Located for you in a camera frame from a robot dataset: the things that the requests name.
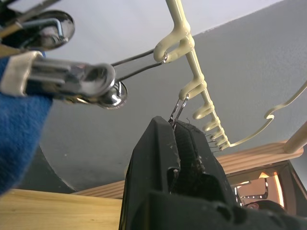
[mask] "chrome clip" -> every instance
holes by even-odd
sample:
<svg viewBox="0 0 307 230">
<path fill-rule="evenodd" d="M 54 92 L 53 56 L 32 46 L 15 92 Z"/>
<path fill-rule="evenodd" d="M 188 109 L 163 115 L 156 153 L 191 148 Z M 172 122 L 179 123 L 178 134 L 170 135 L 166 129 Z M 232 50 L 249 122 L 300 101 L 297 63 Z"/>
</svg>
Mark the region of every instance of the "chrome clip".
<svg viewBox="0 0 307 230">
<path fill-rule="evenodd" d="M 171 114 L 171 116 L 170 116 L 170 118 L 168 120 L 168 122 L 171 124 L 173 129 L 176 128 L 176 121 L 179 119 L 179 116 L 180 116 L 183 108 L 186 106 L 186 103 L 187 103 L 188 99 L 189 99 L 189 95 L 188 94 L 186 95 L 186 98 L 184 100 L 178 99 L 177 104 L 176 104 L 176 106 L 175 106 L 175 108 L 174 108 L 174 110 L 173 110 L 173 112 L 172 112 L 172 114 Z"/>
<path fill-rule="evenodd" d="M 121 107 L 127 88 L 115 80 L 109 64 L 89 65 L 44 58 L 39 51 L 12 56 L 0 82 L 0 91 L 11 96 L 49 95 L 71 103 Z"/>
</svg>

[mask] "drying rack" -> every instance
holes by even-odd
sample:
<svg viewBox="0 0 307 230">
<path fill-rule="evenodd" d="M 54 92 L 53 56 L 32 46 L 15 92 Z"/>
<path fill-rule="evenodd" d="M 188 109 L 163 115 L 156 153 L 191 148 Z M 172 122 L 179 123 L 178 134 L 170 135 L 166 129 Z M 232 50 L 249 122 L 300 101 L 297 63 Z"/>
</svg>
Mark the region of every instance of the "drying rack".
<svg viewBox="0 0 307 230">
<path fill-rule="evenodd" d="M 228 147 L 237 146 L 243 142 L 250 140 L 262 130 L 264 130 L 274 119 L 272 114 L 276 110 L 282 109 L 292 103 L 306 88 L 307 81 L 303 86 L 285 103 L 277 105 L 271 108 L 264 116 L 267 121 L 265 124 L 259 128 L 255 133 L 243 138 L 235 143 L 230 143 L 227 135 L 221 125 L 221 121 L 216 114 L 213 102 L 210 98 L 207 83 L 205 81 L 204 74 L 201 71 L 200 64 L 197 59 L 196 51 L 194 49 L 195 42 L 190 33 L 190 25 L 185 17 L 181 0 L 166 0 L 167 6 L 169 8 L 170 14 L 174 21 L 173 31 L 163 38 L 158 45 L 155 47 L 153 52 L 153 57 L 155 61 L 162 62 L 165 59 L 165 54 L 167 54 L 166 63 L 177 60 L 182 56 L 186 56 L 189 66 L 193 73 L 193 80 L 190 81 L 179 93 L 179 99 L 186 102 L 188 99 L 192 99 L 196 95 L 200 94 L 204 100 L 204 105 L 200 107 L 193 114 L 194 119 L 201 119 L 205 116 L 210 115 L 211 121 L 207 123 L 202 129 L 204 132 L 208 132 L 214 128 L 216 130 L 210 135 L 210 139 L 215 141 L 215 145 L 219 147 L 219 150 L 224 150 Z M 178 47 L 167 52 L 172 46 L 178 44 Z"/>
</svg>

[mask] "gray wall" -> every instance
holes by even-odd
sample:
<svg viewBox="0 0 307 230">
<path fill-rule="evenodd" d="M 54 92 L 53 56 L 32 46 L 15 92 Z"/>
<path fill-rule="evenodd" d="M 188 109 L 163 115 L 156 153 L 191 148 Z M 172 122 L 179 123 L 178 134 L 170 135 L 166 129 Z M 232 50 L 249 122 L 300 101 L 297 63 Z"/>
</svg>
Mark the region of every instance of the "gray wall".
<svg viewBox="0 0 307 230">
<path fill-rule="evenodd" d="M 304 187 L 307 189 L 307 145 L 304 147 L 303 155 L 291 160 L 291 163 Z"/>
<path fill-rule="evenodd" d="M 286 101 L 307 79 L 307 1 L 285 0 L 195 36 L 209 93 L 231 142 L 253 133 L 271 107 Z M 55 172 L 76 189 L 124 178 L 132 150 L 152 117 L 168 119 L 179 90 L 192 79 L 181 58 L 125 83 L 129 99 L 116 111 L 55 102 L 42 150 Z M 275 113 L 273 123 L 252 140 L 220 154 L 289 138 L 307 120 L 307 93 Z M 181 120 L 195 121 L 201 97 L 188 102 Z"/>
</svg>

